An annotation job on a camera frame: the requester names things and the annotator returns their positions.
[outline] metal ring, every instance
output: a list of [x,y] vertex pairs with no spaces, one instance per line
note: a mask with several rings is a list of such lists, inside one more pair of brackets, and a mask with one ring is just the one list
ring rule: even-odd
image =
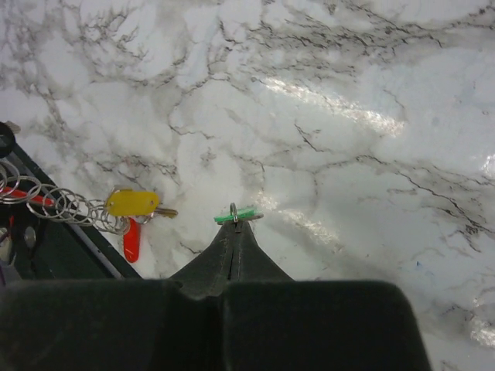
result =
[[[2,203],[5,203],[7,205],[15,205],[17,203],[27,203],[30,201],[30,199],[32,199],[34,196],[36,196],[36,192],[39,189],[41,189],[41,182],[38,179],[31,179],[30,177],[28,177],[26,175],[18,175],[16,178],[14,178],[14,177],[7,178],[7,184],[9,184],[10,182],[13,182],[14,180],[15,180],[15,185],[13,187],[11,187],[12,189],[10,189],[9,191],[6,191],[0,195],[0,200],[2,201]],[[28,182],[33,182],[33,183],[35,183],[35,186],[33,188],[31,188],[26,193],[26,195],[23,197],[10,196],[16,190],[18,190],[19,185],[20,185],[22,180],[26,180]]]
[[9,177],[7,169],[2,165],[2,160],[0,160],[0,192],[7,186],[7,178]]
[[2,188],[2,191],[9,183],[12,183],[12,181],[15,180],[15,185],[10,187],[12,189],[10,191],[8,191],[7,193],[2,193],[0,195],[1,196],[0,198],[3,201],[5,198],[9,198],[9,195],[14,193],[14,191],[19,187],[19,183],[21,182],[19,179],[19,176],[21,174],[20,174],[19,170],[13,164],[11,164],[10,162],[8,162],[6,160],[0,159],[0,164],[2,165],[2,167],[5,170],[5,172],[7,173],[7,175],[9,175],[9,172],[11,174],[11,176],[7,176],[7,178],[2,179],[2,182],[1,182],[2,185],[0,186],[0,188]]
[[134,221],[137,223],[137,224],[146,224],[147,222],[149,222],[153,217],[155,216],[155,213],[151,213],[151,214],[148,214],[148,215],[137,215],[137,216],[133,216],[132,219],[134,219]]
[[237,223],[239,221],[239,216],[237,215],[237,207],[235,206],[235,203],[231,203],[230,205],[230,214],[234,217],[234,223]]

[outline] marble floor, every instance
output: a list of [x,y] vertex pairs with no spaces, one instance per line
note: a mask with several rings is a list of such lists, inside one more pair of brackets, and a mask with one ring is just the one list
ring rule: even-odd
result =
[[[493,0],[4,0],[0,118],[60,185],[179,210],[168,277],[255,204],[297,280],[398,285],[435,371],[495,364]],[[118,238],[111,242],[118,250]]]

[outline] metal key ring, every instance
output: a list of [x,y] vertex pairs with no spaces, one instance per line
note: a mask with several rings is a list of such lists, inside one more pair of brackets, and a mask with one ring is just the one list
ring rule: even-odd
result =
[[148,215],[136,215],[136,216],[133,216],[132,219],[134,219],[134,221],[137,224],[146,224],[147,222],[149,222],[154,217],[155,217],[155,213],[151,213]]
[[237,207],[235,206],[235,203],[231,203],[230,205],[230,214],[234,217],[234,223],[237,223],[239,221],[239,216],[237,215]]

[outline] key ring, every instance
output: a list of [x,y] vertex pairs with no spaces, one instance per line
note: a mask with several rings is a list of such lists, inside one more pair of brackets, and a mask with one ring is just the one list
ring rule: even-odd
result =
[[155,209],[155,211],[152,212],[151,214],[133,216],[132,219],[134,219],[139,224],[146,224],[147,222],[149,222],[151,219],[153,219],[156,216],[166,216],[170,219],[173,219],[177,215],[178,215],[177,210],[157,207]]
[[237,214],[237,207],[235,206],[235,203],[231,203],[230,205],[230,214],[234,217],[234,223],[237,223],[239,221],[239,216]]

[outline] red key tag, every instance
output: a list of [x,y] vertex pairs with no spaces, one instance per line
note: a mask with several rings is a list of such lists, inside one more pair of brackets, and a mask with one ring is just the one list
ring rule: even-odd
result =
[[129,263],[135,263],[139,258],[139,243],[141,241],[141,224],[130,219],[131,227],[124,235],[124,256]]

